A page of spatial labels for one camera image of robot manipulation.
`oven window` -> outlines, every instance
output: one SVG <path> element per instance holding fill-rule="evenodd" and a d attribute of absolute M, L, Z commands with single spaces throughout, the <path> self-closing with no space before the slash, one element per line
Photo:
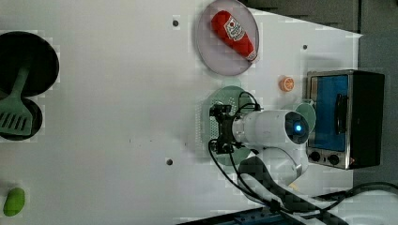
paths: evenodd
<path fill-rule="evenodd" d="M 316 77 L 316 124 L 310 147 L 345 151 L 345 133 L 336 133 L 335 108 L 338 95 L 347 96 L 348 76 Z"/>

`green fruit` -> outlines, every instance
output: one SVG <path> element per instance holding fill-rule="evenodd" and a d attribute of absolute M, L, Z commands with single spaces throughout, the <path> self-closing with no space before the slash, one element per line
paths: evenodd
<path fill-rule="evenodd" d="M 14 217 L 23 210 L 23 206 L 24 191 L 22 188 L 16 187 L 8 193 L 3 212 L 7 217 Z"/>

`white table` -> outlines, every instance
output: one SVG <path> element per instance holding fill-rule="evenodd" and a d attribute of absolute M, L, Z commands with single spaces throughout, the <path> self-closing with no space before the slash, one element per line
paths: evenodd
<path fill-rule="evenodd" d="M 209 2 L 0 2 L 1 29 L 44 31 L 61 65 L 60 83 L 34 98 L 45 111 L 41 134 L 0 143 L 1 193 L 18 183 L 28 194 L 23 212 L 1 224 L 163 225 L 259 206 L 228 184 L 200 143 L 201 100 L 231 82 L 204 66 L 193 44 Z M 236 79 L 266 109 L 300 99 L 308 70 L 357 66 L 358 35 L 253 14 L 261 61 Z M 293 92 L 279 91 L 282 75 L 296 78 Z M 325 194 L 350 188 L 352 172 L 311 165 L 295 185 Z"/>

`small orange object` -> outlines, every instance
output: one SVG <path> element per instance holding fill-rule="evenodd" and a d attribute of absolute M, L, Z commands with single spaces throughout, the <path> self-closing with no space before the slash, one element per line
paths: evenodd
<path fill-rule="evenodd" d="M 291 77 L 284 77 L 279 82 L 279 87 L 284 92 L 289 92 L 289 91 L 293 90 L 293 88 L 295 87 L 295 80 L 293 80 L 293 78 L 291 78 Z"/>

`black toaster oven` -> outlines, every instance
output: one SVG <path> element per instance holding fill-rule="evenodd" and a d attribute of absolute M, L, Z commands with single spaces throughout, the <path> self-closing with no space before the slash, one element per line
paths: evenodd
<path fill-rule="evenodd" d="M 307 79 L 316 111 L 309 160 L 346 170 L 379 165 L 384 75 L 340 70 L 309 72 Z"/>

